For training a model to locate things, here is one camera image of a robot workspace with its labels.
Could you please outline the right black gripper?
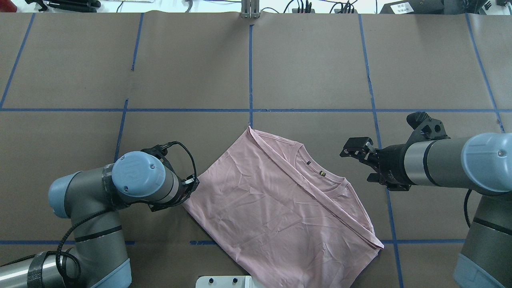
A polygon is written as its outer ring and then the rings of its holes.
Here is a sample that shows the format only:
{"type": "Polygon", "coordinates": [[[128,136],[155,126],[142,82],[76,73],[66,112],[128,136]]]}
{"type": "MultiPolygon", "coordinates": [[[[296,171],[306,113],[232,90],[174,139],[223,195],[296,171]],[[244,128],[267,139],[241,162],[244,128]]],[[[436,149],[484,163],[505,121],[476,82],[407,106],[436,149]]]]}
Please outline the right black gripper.
{"type": "Polygon", "coordinates": [[[437,186],[428,171],[428,153],[439,140],[448,139],[441,120],[426,112],[413,112],[406,117],[413,129],[404,144],[375,149],[369,137],[348,138],[340,157],[367,158],[374,167],[367,182],[379,183],[389,191],[409,191],[411,186],[437,186]]]}

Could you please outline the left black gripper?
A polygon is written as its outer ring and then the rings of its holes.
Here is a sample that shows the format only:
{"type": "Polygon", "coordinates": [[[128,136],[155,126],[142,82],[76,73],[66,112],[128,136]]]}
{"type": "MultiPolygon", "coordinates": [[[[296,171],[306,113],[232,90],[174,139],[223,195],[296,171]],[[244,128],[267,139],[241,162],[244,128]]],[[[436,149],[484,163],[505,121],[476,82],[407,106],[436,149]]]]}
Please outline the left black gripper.
{"type": "Polygon", "coordinates": [[[152,212],[184,204],[184,202],[190,198],[192,193],[196,191],[200,183],[200,180],[197,177],[194,158],[186,146],[184,146],[184,144],[158,144],[151,148],[142,149],[141,152],[149,154],[159,160],[164,171],[163,184],[154,194],[151,195],[153,198],[157,197],[157,199],[145,199],[143,202],[148,204],[148,207],[152,212]],[[172,146],[180,146],[183,148],[191,160],[193,173],[185,179],[182,179],[177,175],[171,165],[171,162],[166,158],[168,149],[172,146]]]}

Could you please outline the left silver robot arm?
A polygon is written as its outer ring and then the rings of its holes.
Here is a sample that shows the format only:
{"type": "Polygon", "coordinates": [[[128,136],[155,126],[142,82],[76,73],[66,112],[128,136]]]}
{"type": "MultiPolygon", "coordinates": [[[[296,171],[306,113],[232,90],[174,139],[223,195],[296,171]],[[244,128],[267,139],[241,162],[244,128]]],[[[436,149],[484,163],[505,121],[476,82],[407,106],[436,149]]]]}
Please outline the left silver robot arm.
{"type": "Polygon", "coordinates": [[[197,172],[177,176],[166,159],[181,142],[133,151],[114,163],[55,180],[49,205],[71,228],[55,250],[1,266],[2,288],[128,288],[130,259],[119,211],[146,204],[152,212],[183,204],[199,185],[197,172]]]}

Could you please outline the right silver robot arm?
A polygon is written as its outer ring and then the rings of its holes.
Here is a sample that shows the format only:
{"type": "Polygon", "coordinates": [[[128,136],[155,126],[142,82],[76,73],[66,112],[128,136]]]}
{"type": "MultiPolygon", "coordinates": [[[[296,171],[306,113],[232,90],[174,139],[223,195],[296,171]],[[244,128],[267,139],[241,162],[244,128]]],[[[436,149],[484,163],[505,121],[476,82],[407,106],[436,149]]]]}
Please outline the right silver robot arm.
{"type": "Polygon", "coordinates": [[[404,144],[382,149],[369,137],[349,138],[340,156],[373,169],[366,179],[390,191],[412,186],[464,188],[481,195],[458,255],[454,280],[461,288],[512,286],[512,148],[510,133],[450,138],[441,120],[426,112],[406,118],[404,144]]]}

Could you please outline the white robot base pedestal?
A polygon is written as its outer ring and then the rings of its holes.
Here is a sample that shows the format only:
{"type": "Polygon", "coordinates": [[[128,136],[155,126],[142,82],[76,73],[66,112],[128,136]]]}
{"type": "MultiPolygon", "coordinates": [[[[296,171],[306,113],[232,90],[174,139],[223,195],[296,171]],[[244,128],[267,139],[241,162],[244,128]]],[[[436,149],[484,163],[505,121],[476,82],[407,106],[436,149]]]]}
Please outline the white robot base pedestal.
{"type": "Polygon", "coordinates": [[[201,276],[196,288],[264,288],[252,276],[201,276]]]}

